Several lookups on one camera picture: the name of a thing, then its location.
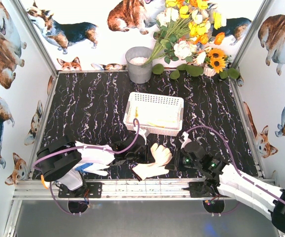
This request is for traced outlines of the orange dotted white glove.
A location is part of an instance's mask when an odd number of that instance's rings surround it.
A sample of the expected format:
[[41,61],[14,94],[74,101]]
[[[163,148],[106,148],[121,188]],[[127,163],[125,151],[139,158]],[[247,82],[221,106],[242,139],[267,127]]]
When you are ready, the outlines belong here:
[[179,126],[178,112],[164,108],[139,106],[134,109],[134,116],[143,125],[163,128],[176,128]]

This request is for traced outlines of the blue dotted white glove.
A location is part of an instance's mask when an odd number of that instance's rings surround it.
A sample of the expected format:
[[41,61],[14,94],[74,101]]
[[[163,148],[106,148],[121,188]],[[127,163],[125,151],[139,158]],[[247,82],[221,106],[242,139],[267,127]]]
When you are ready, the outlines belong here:
[[82,173],[94,173],[101,176],[107,176],[108,172],[105,171],[107,168],[109,168],[109,165],[100,163],[78,163],[68,171],[68,173],[55,181],[64,184],[69,190],[74,191],[83,185]]

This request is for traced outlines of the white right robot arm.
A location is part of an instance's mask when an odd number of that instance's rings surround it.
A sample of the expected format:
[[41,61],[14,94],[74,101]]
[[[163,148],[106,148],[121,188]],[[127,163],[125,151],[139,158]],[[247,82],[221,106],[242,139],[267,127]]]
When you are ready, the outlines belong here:
[[172,171],[197,170],[204,175],[205,191],[212,196],[227,196],[253,208],[285,234],[285,188],[264,183],[228,163],[215,158],[197,142],[183,145],[165,166]]

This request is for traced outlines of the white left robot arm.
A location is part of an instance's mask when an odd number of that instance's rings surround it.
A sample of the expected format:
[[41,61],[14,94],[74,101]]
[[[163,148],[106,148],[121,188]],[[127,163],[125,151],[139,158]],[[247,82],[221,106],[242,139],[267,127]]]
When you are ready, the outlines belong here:
[[128,161],[146,161],[148,142],[142,136],[129,137],[107,145],[88,145],[69,136],[41,148],[34,168],[45,182],[57,182],[69,191],[85,188],[82,173],[107,176],[106,169]]

